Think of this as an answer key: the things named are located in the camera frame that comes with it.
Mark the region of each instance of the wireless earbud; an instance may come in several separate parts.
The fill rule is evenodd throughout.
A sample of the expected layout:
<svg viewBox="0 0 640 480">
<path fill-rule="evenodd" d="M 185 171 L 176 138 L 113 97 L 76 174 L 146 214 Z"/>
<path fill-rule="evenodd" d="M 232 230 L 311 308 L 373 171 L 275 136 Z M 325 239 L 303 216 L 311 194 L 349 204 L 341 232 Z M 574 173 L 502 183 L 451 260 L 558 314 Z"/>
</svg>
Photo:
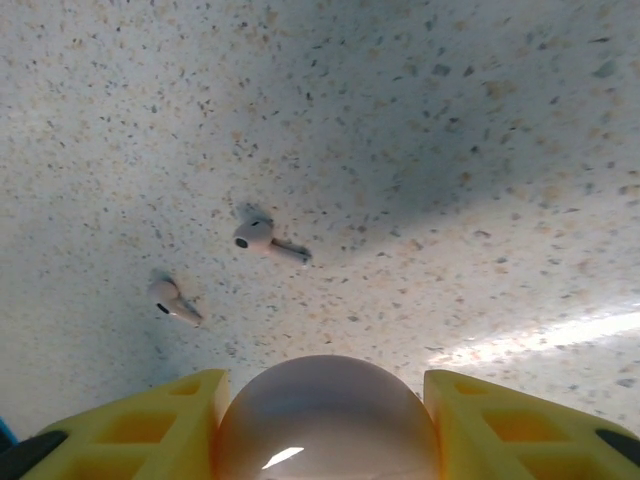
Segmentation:
<svg viewBox="0 0 640 480">
<path fill-rule="evenodd" d="M 307 266 L 309 255 L 281 247 L 273 243 L 273 229 L 264 220 L 250 220 L 242 224 L 233 234 L 233 243 L 250 252 L 289 260 Z"/>
<path fill-rule="evenodd" d="M 202 317 L 185 306 L 180 291 L 173 282 L 168 280 L 153 282 L 148 293 L 161 312 L 179 318 L 194 327 L 199 327 L 202 323 Z"/>
</svg>

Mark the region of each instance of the white earbud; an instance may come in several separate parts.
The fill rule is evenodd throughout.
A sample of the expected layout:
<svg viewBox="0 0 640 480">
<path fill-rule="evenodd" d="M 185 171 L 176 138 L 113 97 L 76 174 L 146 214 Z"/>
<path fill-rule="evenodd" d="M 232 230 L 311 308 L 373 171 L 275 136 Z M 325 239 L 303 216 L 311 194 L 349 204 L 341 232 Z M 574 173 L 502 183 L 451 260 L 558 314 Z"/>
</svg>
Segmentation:
<svg viewBox="0 0 640 480">
<path fill-rule="evenodd" d="M 155 306 L 163 313 L 179 318 L 194 327 L 199 327 L 202 323 L 202 317 L 185 306 L 180 291 L 174 283 L 157 280 L 149 287 L 148 294 Z"/>
<path fill-rule="evenodd" d="M 238 227 L 233 234 L 233 243 L 260 255 L 289 260 L 306 267 L 310 257 L 304 253 L 281 247 L 273 243 L 273 230 L 264 220 L 250 220 Z"/>
</svg>

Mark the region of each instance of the earbud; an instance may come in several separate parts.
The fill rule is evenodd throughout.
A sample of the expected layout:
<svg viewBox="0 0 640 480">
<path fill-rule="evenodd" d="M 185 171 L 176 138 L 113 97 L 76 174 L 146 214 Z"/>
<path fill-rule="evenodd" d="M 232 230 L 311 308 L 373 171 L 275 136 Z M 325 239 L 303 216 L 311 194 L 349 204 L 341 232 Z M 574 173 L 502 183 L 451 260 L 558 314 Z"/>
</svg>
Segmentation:
<svg viewBox="0 0 640 480">
<path fill-rule="evenodd" d="M 157 280 L 151 284 L 148 293 L 161 312 L 179 318 L 194 327 L 199 327 L 202 323 L 202 317 L 185 306 L 180 291 L 174 283 Z"/>
<path fill-rule="evenodd" d="M 233 234 L 233 243 L 250 252 L 289 260 L 307 266 L 309 255 L 281 247 L 273 243 L 273 230 L 264 220 L 250 220 L 238 227 Z"/>
</svg>

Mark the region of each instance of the yellow plastic part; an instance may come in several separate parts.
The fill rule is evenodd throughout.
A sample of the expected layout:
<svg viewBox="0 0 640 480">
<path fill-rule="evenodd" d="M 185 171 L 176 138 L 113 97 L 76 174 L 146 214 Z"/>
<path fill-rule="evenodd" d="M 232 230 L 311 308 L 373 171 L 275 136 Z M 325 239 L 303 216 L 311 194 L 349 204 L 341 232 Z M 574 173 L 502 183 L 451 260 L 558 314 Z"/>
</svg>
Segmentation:
<svg viewBox="0 0 640 480">
<path fill-rule="evenodd" d="M 443 480 L 631 480 L 640 468 L 595 433 L 637 438 L 592 415 L 443 370 L 425 373 Z"/>
<path fill-rule="evenodd" d="M 204 370 L 50 425 L 69 437 L 23 480 L 211 480 L 229 406 L 225 370 Z"/>
</svg>

